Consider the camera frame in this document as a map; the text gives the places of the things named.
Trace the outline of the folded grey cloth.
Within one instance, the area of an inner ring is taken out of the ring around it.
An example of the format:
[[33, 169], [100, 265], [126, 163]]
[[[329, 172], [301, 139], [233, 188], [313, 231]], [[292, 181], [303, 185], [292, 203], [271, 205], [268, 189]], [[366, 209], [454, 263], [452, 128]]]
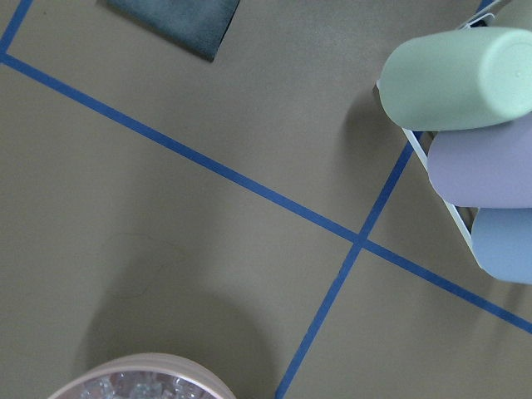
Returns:
[[212, 62], [229, 29], [239, 2], [228, 1], [109, 1], [108, 4]]

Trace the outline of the pink bowl with utensils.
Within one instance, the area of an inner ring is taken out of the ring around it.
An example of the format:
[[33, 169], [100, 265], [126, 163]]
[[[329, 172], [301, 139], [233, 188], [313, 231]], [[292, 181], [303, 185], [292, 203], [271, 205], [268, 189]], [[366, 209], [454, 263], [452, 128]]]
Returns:
[[91, 369], [52, 398], [233, 398], [211, 371], [184, 357], [141, 353]]

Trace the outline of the lilac cup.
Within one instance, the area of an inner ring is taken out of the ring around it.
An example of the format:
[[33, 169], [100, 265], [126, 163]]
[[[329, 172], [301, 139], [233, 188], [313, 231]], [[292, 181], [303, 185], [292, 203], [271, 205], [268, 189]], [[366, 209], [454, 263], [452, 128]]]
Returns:
[[531, 206], [531, 115], [496, 126], [441, 131], [427, 155], [429, 181], [460, 207]]

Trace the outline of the pale green cup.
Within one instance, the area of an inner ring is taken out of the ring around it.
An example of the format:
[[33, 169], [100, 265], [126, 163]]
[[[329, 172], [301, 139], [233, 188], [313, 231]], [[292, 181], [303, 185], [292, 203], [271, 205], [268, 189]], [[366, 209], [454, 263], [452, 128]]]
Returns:
[[387, 116], [411, 131], [518, 119], [531, 111], [531, 33], [477, 27], [413, 38], [387, 58], [379, 96]]

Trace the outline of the blue cup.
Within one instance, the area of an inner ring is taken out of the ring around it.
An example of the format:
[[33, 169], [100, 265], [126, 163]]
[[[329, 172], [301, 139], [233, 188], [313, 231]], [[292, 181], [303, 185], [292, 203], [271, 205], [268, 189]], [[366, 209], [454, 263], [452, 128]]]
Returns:
[[530, 209], [479, 209], [471, 240], [480, 267], [490, 276], [531, 283]]

